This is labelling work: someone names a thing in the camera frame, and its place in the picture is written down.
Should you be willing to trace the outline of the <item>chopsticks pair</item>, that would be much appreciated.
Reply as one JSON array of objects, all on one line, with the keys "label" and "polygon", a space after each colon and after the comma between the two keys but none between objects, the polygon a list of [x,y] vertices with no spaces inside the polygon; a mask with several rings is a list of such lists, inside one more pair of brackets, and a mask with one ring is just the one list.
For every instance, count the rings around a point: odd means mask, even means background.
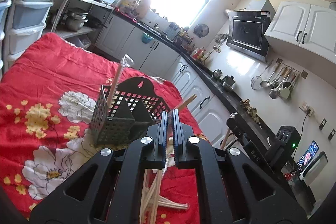
[{"label": "chopsticks pair", "polygon": [[141,197],[141,206],[139,213],[139,223],[156,223],[157,210],[158,210],[158,202],[159,202],[159,194],[161,188],[161,182],[164,176],[164,173],[167,170],[167,165],[169,162],[169,158],[167,157],[167,146],[169,144],[169,137],[172,134],[172,123],[173,123],[173,111],[171,110],[166,114],[166,136],[163,138],[163,143],[166,145],[165,148],[165,165],[162,169],[157,170],[155,173],[155,177],[149,187],[149,190],[146,192],[146,184],[149,182],[147,176],[151,173],[151,170],[145,170],[145,177],[142,187],[142,197]]},{"label": "chopsticks pair", "polygon": [[181,209],[181,210],[187,210],[189,208],[188,204],[185,203],[177,203],[174,201],[171,201],[163,196],[159,196],[158,205],[161,207],[168,207],[172,209]]},{"label": "chopsticks pair", "polygon": [[193,94],[187,100],[181,102],[178,106],[176,106],[175,109],[177,109],[178,111],[182,111],[188,104],[190,104],[191,102],[193,102],[193,100],[195,98],[197,98],[197,95]]},{"label": "chopsticks pair", "polygon": [[220,145],[220,149],[221,150],[224,150],[224,147],[226,146],[226,142],[227,142],[227,139],[230,136],[230,133],[231,133],[231,130],[230,130],[230,128],[228,128],[228,130],[227,130],[226,134],[224,135],[224,138],[223,138],[223,140],[221,142],[221,145]]},{"label": "chopsticks pair", "polygon": [[116,74],[114,75],[114,79],[112,81],[112,84],[111,84],[111,87],[110,87],[110,91],[108,93],[108,97],[107,97],[107,100],[106,100],[106,105],[107,105],[107,109],[109,110],[110,108],[110,105],[112,103],[112,99],[116,93],[116,90],[117,90],[117,87],[118,87],[118,83],[119,83],[119,80],[122,76],[122,73],[123,73],[123,70],[126,68],[126,67],[131,67],[132,65],[134,64],[134,61],[133,59],[125,54],[123,56],[123,58],[121,59],[119,65],[118,65],[118,68],[117,68],[117,71],[116,71]]}]

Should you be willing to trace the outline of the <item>black countertop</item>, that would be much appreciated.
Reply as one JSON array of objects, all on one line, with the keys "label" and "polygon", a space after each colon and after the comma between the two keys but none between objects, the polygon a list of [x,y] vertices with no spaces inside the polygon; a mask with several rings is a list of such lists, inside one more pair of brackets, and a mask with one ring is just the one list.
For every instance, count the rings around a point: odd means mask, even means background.
[{"label": "black countertop", "polygon": [[212,71],[200,62],[193,60],[185,50],[176,46],[168,38],[153,31],[145,23],[135,22],[119,11],[114,11],[113,16],[143,30],[158,43],[166,45],[180,55],[185,62],[185,66],[181,68],[181,71],[190,71],[193,75],[193,80],[184,90],[179,89],[179,92],[182,95],[192,93],[193,91],[198,92],[197,100],[199,102],[190,112],[197,120],[202,133],[209,139],[211,144],[217,148],[222,144],[224,135],[228,130],[226,120],[232,113],[235,113],[238,126],[244,132],[243,136],[253,142],[254,146],[263,156],[266,155],[268,148],[263,137],[271,137],[270,140],[274,143],[275,137],[273,133],[264,122],[258,124],[252,120],[252,117],[240,105],[240,97],[235,92],[225,90],[221,87],[220,82],[211,77]]}]

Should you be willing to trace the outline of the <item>dark pot on counter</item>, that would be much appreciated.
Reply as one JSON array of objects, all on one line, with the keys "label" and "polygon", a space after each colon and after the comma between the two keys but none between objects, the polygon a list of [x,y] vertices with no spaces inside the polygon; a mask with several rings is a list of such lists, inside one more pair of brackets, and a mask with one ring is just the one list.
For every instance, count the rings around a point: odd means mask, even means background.
[{"label": "dark pot on counter", "polygon": [[236,83],[233,76],[226,75],[222,79],[222,87],[224,87],[227,90],[232,90],[232,87]]}]

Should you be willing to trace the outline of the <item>metal kettle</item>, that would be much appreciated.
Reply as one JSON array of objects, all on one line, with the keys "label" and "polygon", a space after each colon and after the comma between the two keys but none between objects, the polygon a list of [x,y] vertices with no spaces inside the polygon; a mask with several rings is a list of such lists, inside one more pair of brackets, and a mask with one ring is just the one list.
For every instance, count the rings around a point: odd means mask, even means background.
[{"label": "metal kettle", "polygon": [[215,69],[213,71],[212,78],[217,81],[217,80],[220,80],[220,78],[222,77],[222,75],[223,75],[223,72],[222,72],[221,69]]}]

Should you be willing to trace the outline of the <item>hanging metal ladles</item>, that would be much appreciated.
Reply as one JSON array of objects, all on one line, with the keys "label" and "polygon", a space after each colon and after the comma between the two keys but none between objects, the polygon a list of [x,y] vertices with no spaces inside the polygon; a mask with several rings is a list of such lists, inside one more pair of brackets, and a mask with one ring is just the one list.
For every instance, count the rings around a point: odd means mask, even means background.
[{"label": "hanging metal ladles", "polygon": [[304,78],[304,73],[285,64],[282,59],[277,59],[272,73],[268,79],[262,80],[261,88],[269,88],[268,96],[275,100],[281,98],[288,100],[299,78]]}]

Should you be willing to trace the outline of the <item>dark green utensil basket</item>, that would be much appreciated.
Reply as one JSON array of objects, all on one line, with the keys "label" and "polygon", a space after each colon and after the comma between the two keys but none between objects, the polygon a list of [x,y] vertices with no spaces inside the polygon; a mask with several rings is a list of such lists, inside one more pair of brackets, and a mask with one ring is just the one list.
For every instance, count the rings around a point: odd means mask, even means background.
[{"label": "dark green utensil basket", "polygon": [[101,86],[90,123],[96,146],[127,146],[144,136],[164,111],[170,111],[163,98],[155,94],[153,83],[144,77],[132,77],[120,83],[107,106],[109,92],[110,86]]}]

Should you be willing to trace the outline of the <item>phone with lit screen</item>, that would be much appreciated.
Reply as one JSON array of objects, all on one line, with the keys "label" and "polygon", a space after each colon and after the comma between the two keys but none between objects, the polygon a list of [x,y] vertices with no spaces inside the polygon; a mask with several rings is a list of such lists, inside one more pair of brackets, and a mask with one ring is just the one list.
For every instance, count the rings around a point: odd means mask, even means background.
[{"label": "phone with lit screen", "polygon": [[307,148],[306,152],[302,155],[302,157],[297,162],[298,170],[302,173],[305,168],[310,164],[310,162],[314,159],[316,153],[319,150],[319,146],[315,140],[313,140],[310,146]]}]

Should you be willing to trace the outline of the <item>black range hood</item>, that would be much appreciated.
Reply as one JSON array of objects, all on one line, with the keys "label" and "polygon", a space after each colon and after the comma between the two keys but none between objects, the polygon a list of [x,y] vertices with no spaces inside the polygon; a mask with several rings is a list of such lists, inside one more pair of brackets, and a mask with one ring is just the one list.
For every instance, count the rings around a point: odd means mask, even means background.
[{"label": "black range hood", "polygon": [[227,14],[227,46],[265,63],[270,49],[265,32],[275,15],[270,1],[252,0],[246,9],[230,10]]}]

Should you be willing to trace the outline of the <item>red floral tablecloth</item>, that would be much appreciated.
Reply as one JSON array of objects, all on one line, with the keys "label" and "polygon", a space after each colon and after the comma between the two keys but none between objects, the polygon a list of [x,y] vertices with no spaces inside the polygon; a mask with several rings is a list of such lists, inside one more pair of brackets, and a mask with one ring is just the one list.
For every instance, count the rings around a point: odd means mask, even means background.
[{"label": "red floral tablecloth", "polygon": [[28,223],[34,207],[98,152],[89,125],[117,67],[46,34],[4,74],[1,223]]}]

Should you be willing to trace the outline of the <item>white upper cabinet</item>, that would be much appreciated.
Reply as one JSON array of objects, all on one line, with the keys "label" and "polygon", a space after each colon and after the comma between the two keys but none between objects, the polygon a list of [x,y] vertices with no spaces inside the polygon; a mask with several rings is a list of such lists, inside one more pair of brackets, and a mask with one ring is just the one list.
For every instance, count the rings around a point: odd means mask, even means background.
[{"label": "white upper cabinet", "polygon": [[281,2],[265,36],[301,47],[335,62],[335,11],[299,2]]}]

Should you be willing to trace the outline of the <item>blue hanging bin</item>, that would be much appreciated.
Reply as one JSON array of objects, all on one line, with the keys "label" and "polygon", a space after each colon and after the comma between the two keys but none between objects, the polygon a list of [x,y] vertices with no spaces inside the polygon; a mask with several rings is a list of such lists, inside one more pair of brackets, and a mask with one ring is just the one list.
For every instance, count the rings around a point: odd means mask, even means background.
[{"label": "blue hanging bin", "polygon": [[141,38],[141,41],[144,43],[144,44],[148,44],[150,43],[154,38],[150,35],[148,35],[146,32],[143,32],[142,34],[142,38]]}]

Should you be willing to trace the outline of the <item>white lower cabinets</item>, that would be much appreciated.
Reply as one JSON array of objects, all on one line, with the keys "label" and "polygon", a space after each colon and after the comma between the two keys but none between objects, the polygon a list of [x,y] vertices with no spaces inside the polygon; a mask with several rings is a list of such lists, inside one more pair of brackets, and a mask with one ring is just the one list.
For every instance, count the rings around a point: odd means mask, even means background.
[{"label": "white lower cabinets", "polygon": [[97,40],[97,47],[118,60],[129,55],[134,69],[170,81],[184,99],[195,94],[197,97],[188,109],[206,138],[219,148],[228,130],[226,120],[230,112],[199,69],[158,39],[143,43],[142,36],[143,30],[111,15]]}]

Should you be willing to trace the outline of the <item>metal shelf rack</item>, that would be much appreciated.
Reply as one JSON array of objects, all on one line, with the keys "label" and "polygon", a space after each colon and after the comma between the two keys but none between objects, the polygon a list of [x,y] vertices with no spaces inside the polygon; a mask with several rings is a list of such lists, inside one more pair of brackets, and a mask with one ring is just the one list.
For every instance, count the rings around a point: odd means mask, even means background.
[{"label": "metal shelf rack", "polygon": [[[104,9],[101,19],[91,14],[94,7]],[[64,39],[90,34],[106,28],[105,19],[113,10],[112,5],[96,0],[63,0],[55,14],[50,14],[50,24],[43,33],[53,32]]]}]

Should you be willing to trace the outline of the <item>steel pot on shelf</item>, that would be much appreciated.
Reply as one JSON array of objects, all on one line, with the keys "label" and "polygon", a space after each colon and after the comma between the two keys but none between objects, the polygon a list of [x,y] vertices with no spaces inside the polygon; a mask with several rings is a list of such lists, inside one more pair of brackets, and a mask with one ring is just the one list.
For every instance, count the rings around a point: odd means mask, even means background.
[{"label": "steel pot on shelf", "polygon": [[67,17],[65,21],[66,28],[70,31],[77,32],[80,30],[85,22],[88,22],[88,12],[85,10],[72,7],[67,10]]}]

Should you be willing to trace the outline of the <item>blue drawer tower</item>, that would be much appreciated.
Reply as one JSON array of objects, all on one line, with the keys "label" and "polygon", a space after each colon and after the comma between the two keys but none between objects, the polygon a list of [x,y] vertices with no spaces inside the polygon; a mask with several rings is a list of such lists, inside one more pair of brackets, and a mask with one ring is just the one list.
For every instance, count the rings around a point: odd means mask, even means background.
[{"label": "blue drawer tower", "polygon": [[53,0],[12,0],[5,24],[4,71],[8,71],[24,51],[41,36]]}]

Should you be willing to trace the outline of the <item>wall fan vent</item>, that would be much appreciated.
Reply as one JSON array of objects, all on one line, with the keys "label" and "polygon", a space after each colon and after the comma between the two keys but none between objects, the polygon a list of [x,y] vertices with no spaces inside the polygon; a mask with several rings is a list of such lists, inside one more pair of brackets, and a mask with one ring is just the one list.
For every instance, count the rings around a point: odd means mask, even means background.
[{"label": "wall fan vent", "polygon": [[207,36],[209,32],[210,29],[206,24],[200,23],[194,27],[194,34],[196,34],[196,36],[199,38]]}]

